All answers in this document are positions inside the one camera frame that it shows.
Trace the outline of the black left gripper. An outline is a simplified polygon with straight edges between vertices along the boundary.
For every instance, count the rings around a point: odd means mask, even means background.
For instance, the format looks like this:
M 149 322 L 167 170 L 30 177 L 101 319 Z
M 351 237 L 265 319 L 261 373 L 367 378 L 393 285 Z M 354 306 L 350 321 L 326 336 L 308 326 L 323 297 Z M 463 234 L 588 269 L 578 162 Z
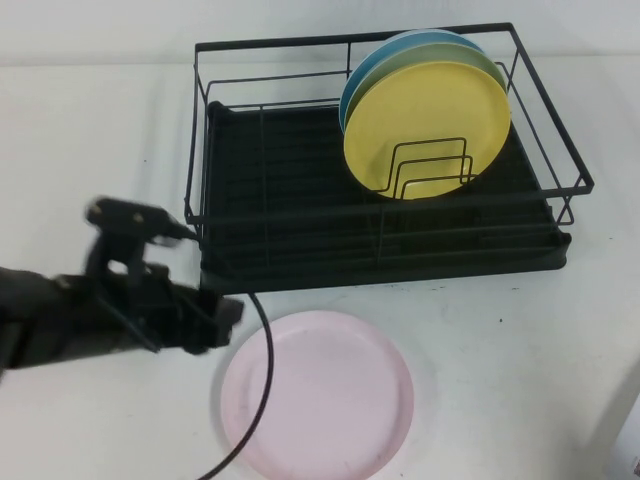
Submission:
M 245 307 L 241 300 L 201 294 L 173 282 L 169 269 L 160 264 L 145 265 L 137 280 L 108 271 L 95 281 L 93 292 L 130 338 L 154 353 L 181 348 L 199 356 L 228 346 Z

